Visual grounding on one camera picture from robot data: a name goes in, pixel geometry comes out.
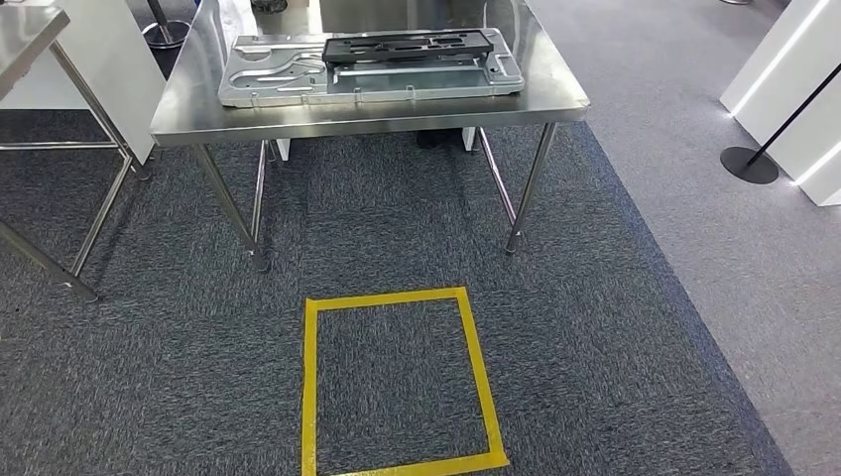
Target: stainless steel table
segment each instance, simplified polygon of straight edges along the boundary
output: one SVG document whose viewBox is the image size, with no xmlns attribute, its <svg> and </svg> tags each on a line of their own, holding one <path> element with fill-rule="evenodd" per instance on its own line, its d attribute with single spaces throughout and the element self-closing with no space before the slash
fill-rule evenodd
<svg viewBox="0 0 841 476">
<path fill-rule="evenodd" d="M 581 120 L 590 104 L 525 0 L 291 0 L 285 12 L 275 15 L 255 14 L 249 3 L 202 0 L 151 130 L 162 146 L 194 146 L 198 162 L 259 269 L 267 268 L 256 235 L 267 151 L 277 155 L 273 139 L 478 127 L 480 144 L 512 223 L 506 250 L 515 250 L 555 123 Z M 225 108 L 216 97 L 231 44 L 240 35 L 475 27 L 502 32 L 526 80 L 523 91 L 495 97 L 260 109 Z M 544 124 L 544 128 L 523 200 L 515 211 L 481 127 L 526 124 Z M 212 142 L 249 140 L 263 141 L 251 227 L 205 147 Z"/>
<path fill-rule="evenodd" d="M 2 219 L 0 219 L 0 237 L 8 241 L 16 250 L 41 265 L 47 270 L 52 280 L 70 287 L 83 298 L 93 301 L 97 299 L 96 294 L 79 279 L 84 263 L 87 261 L 90 250 L 99 236 L 102 224 L 105 222 L 129 170 L 133 169 L 140 179 L 147 179 L 148 174 L 143 171 L 134 151 L 120 134 L 108 113 L 96 99 L 93 91 L 56 40 L 61 30 L 68 24 L 67 14 L 57 7 L 0 6 L 0 99 L 3 99 L 15 85 L 15 82 L 29 70 L 35 58 L 44 50 L 49 49 L 87 102 L 90 112 L 108 135 L 110 141 L 0 144 L 0 151 L 113 148 L 117 149 L 122 156 L 123 167 L 111 184 L 105 201 L 93 219 L 90 231 L 82 242 L 81 249 L 69 270 L 22 234 L 15 231 Z"/>
</svg>

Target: black stanchion post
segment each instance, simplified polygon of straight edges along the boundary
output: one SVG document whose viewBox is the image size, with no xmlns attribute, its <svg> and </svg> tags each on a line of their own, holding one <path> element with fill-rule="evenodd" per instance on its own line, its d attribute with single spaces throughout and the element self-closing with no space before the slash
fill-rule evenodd
<svg viewBox="0 0 841 476">
<path fill-rule="evenodd" d="M 721 165 L 723 165 L 730 174 L 733 174 L 744 181 L 749 181 L 750 183 L 765 184 L 776 180 L 777 177 L 780 176 L 780 170 L 777 168 L 777 164 L 765 155 L 765 151 L 771 144 L 774 143 L 777 137 L 779 137 L 780 134 L 782 134 L 782 132 L 792 122 L 794 122 L 794 119 L 803 112 L 809 103 L 811 103 L 814 98 L 820 94 L 820 91 L 832 82 L 832 79 L 834 79 L 839 72 L 841 72 L 841 63 L 835 66 L 835 69 L 833 69 L 832 72 L 823 79 L 823 82 L 821 82 L 817 88 L 809 94 L 809 97 L 807 97 L 806 100 L 797 107 L 797 110 L 788 116 L 788 119 L 785 119 L 785 122 L 782 123 L 780 128 L 777 129 L 773 135 L 771 135 L 771 138 L 763 144 L 759 151 L 755 152 L 753 149 L 748 149 L 747 147 L 728 147 L 721 153 Z"/>
</svg>

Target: black base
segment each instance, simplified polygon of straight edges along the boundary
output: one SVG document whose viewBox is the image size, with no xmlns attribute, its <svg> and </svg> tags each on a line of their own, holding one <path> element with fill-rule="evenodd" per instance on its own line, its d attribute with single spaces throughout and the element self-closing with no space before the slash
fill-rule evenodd
<svg viewBox="0 0 841 476">
<path fill-rule="evenodd" d="M 764 185 L 773 182 L 780 176 L 780 169 L 768 156 L 760 156 L 748 167 L 748 161 L 756 153 L 747 147 L 728 147 L 721 153 L 721 165 L 730 174 L 750 183 Z"/>
</svg>

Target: metal tray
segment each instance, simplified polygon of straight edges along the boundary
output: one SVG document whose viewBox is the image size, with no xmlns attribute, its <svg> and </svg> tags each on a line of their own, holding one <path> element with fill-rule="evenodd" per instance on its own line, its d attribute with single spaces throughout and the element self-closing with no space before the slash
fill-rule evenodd
<svg viewBox="0 0 841 476">
<path fill-rule="evenodd" d="M 372 38 L 434 31 L 378 32 Z M 496 29 L 481 29 L 494 49 L 436 59 L 325 64 L 324 44 L 359 34 L 239 37 L 219 85 L 225 106 L 250 108 L 506 95 L 525 86 Z"/>
</svg>

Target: stanchion base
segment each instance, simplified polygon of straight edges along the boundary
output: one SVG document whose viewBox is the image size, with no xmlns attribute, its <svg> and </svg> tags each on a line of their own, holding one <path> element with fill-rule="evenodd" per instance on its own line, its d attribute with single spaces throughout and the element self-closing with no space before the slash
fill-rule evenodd
<svg viewBox="0 0 841 476">
<path fill-rule="evenodd" d="M 768 156 L 762 155 L 747 167 L 756 153 L 747 147 L 728 147 L 721 153 L 721 165 L 730 174 L 750 183 L 764 185 L 773 182 L 780 176 L 780 169 Z"/>
<path fill-rule="evenodd" d="M 181 20 L 172 20 L 167 22 L 167 28 L 170 30 L 170 35 L 173 36 L 173 42 L 167 43 L 164 40 L 164 35 L 161 34 L 161 28 L 157 23 L 148 25 L 143 29 L 143 38 L 146 39 L 146 44 L 149 48 L 155 50 L 169 50 L 180 47 L 189 33 L 189 23 Z"/>
</svg>

